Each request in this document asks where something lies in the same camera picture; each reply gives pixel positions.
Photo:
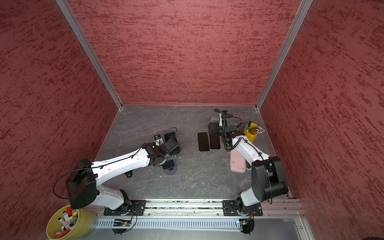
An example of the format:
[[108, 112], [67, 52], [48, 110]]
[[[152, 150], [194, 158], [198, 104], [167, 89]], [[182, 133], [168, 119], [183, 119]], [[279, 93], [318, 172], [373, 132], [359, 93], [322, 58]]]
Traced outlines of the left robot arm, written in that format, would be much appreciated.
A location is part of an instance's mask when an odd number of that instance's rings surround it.
[[175, 157], [181, 152], [179, 143], [171, 138], [167, 142], [145, 143], [132, 153], [112, 159], [78, 162], [66, 180], [72, 209], [89, 205], [105, 208], [107, 216], [125, 216], [133, 212], [133, 205], [122, 190], [113, 190], [103, 183], [135, 169], [148, 166], [172, 168]]

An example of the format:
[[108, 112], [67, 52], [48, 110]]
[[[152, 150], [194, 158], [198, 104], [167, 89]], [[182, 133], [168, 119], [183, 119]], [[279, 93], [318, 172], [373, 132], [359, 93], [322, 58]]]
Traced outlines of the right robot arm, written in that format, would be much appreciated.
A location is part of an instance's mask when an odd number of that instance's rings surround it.
[[287, 194], [289, 187], [279, 157], [271, 157], [251, 143], [245, 133], [238, 130], [233, 115], [219, 109], [214, 111], [219, 114], [219, 120], [210, 131], [221, 136], [227, 152], [239, 152], [251, 166], [251, 187], [239, 194], [238, 210], [244, 212], [246, 208]]

